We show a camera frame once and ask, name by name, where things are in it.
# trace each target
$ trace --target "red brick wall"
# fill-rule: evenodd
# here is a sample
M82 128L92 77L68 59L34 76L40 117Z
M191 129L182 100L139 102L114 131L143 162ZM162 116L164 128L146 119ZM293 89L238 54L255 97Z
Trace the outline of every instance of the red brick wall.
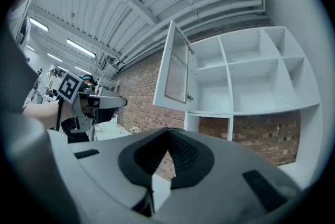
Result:
M168 152L164 156L164 159L161 162L160 166L157 168L155 174L164 178L167 181L171 181L171 179L176 176L173 161Z
M199 133L227 139L228 119L199 119ZM234 142L245 145L266 158L282 165L295 162L300 138L300 113L234 117Z
M120 80L119 93L128 100L128 105L118 113L118 124L128 131L132 126L142 130L184 127L184 112L152 104L161 60L162 52L159 52L114 78Z

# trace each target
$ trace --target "ceiling pipe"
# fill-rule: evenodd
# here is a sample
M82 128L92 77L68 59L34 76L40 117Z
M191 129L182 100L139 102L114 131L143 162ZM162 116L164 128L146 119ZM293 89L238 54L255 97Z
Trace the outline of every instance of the ceiling pipe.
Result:
M244 2L236 2L236 3L232 3L232 4L227 4L227 5L222 5L221 7L215 7L213 9L207 10L205 12L199 13L199 17L200 18L206 18L208 16L212 16L215 14L219 14L225 11L229 11L229 10L234 10L234 9L238 9L238 8L246 8L246 7L255 7L255 6L260 6L262 5L262 0L252 0L252 1L244 1ZM194 22L194 18L188 18L182 22L178 22L178 26L180 28ZM161 40L162 38L164 38L164 36L166 36L168 33L168 30L163 31L161 34L159 34L158 36L154 37L153 40L150 43L153 42L158 42L159 40ZM136 50L133 54L131 54L128 58L131 59L133 58L136 54L140 53L142 50L144 50L146 47L148 46L148 44L145 44L144 46L140 47L138 50Z
M183 30L184 33L187 33L188 31L191 31L193 29L196 29L198 27L201 27L203 25L206 25L206 24L209 24L209 23L212 23L212 22L215 22L215 21L219 21L219 20L222 20L222 19L226 19L226 18L230 18L230 17L236 17L236 16L243 16L243 15L248 15L248 14L255 14L255 13L262 13L264 12L262 9L258 9L258 10L248 10L248 11L241 11L241 12L236 12L236 13L232 13L232 14L229 14L229 15L223 15L223 16L220 16L220 17L217 17L217 18L213 18L211 20L208 20L206 22L202 22L200 24L197 24L195 26L192 26L188 29L185 29ZM126 64L140 58L141 56L143 56L144 54L146 54L147 52L151 51L151 50L154 50L156 47L158 46L161 46L163 45L162 47L164 47L164 42L165 42L166 39L160 41L159 43L156 43L154 44L153 46L151 46L150 48L147 48L144 52L140 53L139 55L136 55L135 57L133 58L129 58L128 61L126 61L124 64L122 63L121 66L120 66L120 69L125 66Z
M143 35L137 42L135 42L131 47L129 47L114 64L118 64L121 60L123 60L126 57L126 55L129 52L131 52L134 48L136 48L139 44L144 42L146 39L148 39L151 35L153 35L155 32L160 30L162 27L169 24L171 22L171 20L176 20L177 18L180 18L180 17L186 15L187 13L192 12L193 9L199 9L199 8L202 8L204 6L207 6L207 5L210 5L212 3L219 2L219 1L223 1L223 0L203 0L203 1L200 1L196 4L194 4L193 7L187 6L183 10L178 11L174 15L170 16L169 18L167 18L167 19L163 20L162 22L160 22L159 24L157 24L150 31L148 31L147 34Z

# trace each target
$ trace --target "white shelving unit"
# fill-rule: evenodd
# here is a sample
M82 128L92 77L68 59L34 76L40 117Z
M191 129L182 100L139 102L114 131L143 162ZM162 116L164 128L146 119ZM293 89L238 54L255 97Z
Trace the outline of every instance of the white shelving unit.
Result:
M185 111L189 131L198 131L199 117L228 118L232 140L234 116L303 110L319 105L320 95L311 65L286 27L234 31L191 44L172 21L153 103ZM322 118L301 114L300 137L310 125L322 130Z

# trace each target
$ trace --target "ceiling light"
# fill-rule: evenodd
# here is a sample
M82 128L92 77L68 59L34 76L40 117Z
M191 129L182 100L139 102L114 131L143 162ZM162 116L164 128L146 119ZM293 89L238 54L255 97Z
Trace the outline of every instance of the ceiling light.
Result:
M83 72L86 72L87 74L89 74L89 75L92 75L92 73L91 72L88 72L88 71L85 71L85 70L82 70L82 69L80 69L80 68L78 68L78 67L75 67L77 70L80 70L80 71L83 71Z
M30 20L31 23L33 23L33 24L36 25L37 27L41 28L42 30L49 31L49 28L48 28L46 25L44 25L44 24L42 24L42 23L36 21L36 20L33 19L33 18L29 18L29 20Z
M66 69L64 69L64 68L62 68L62 67L59 67L61 70L63 70L63 71L66 71L66 72L68 72L68 70L66 70Z
M77 49L79 49L79 50L83 51L84 53L88 54L89 56L91 56L92 58L95 58L94 53L89 52L85 48L81 47L79 44L76 44L74 41L71 41L70 39L67 39L66 41L68 42L68 44L72 45L73 47L76 47Z
M52 57L52 58L54 58L54 59L57 59L57 60L60 61L60 62L63 62L63 60L60 60L60 59L54 57L53 55L51 55L51 54L49 54L49 53L48 53L48 56L50 56L50 57Z
M35 51L35 49L31 48L30 46L27 46L30 50Z

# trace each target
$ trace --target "white floor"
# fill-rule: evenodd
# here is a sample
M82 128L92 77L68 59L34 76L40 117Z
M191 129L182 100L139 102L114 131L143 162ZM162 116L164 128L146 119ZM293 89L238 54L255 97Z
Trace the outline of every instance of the white floor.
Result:
M152 189L154 191L153 203L156 212L163 205L165 200L169 197L171 193L170 188L171 188L171 182L163 179L162 177L156 174L152 176Z
M121 125L117 124L116 118L110 120L109 122L103 122L95 126L95 135L97 140L107 140L113 138L120 138L130 135L130 133L123 128Z

